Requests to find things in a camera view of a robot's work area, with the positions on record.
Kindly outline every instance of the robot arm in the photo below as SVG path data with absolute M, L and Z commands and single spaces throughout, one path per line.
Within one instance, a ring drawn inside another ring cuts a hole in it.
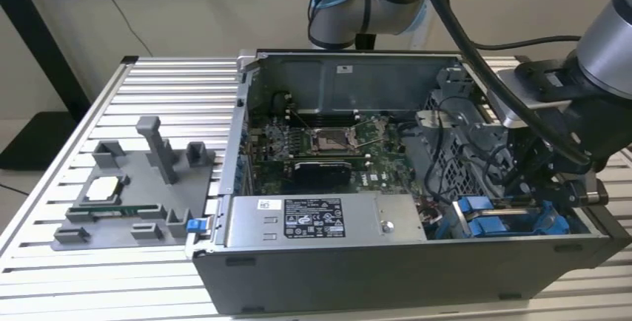
M 424 0 L 313 0 L 309 40 L 314 46 L 341 50 L 357 34 L 400 34 L 413 30 L 426 13 Z

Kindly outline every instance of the regulatory label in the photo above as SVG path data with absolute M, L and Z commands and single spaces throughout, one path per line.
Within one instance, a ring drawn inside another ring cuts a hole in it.
M 287 238 L 345 237 L 339 199 L 286 199 L 283 219 Z
M 259 199 L 257 204 L 258 210 L 281 210 L 282 200 L 281 199 Z
M 353 73 L 354 72 L 354 67 L 350 66 L 350 65 L 337 66 L 335 72 L 337 73 Z

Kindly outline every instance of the green circuit board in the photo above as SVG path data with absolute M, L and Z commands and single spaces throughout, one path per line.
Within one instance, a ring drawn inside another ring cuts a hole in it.
M 293 194 L 286 187 L 297 163 L 346 162 L 353 167 L 350 181 L 333 186 L 330 193 L 380 191 L 421 196 L 396 125 L 385 118 L 361 116 L 353 126 L 319 128 L 267 121 L 249 134 L 257 195 Z M 318 190 L 302 189 L 299 193 Z

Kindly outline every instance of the white sticker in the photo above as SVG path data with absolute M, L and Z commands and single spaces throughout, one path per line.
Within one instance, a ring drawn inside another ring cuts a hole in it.
M 258 210 L 281 210 L 282 200 L 281 199 L 259 199 L 257 204 Z
M 337 66 L 335 68 L 337 73 L 353 73 L 354 67 L 349 65 Z

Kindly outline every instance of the motherboard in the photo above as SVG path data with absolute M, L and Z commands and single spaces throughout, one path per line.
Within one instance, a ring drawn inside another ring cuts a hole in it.
M 255 195 L 412 194 L 422 190 L 388 115 L 257 118 L 249 130 Z

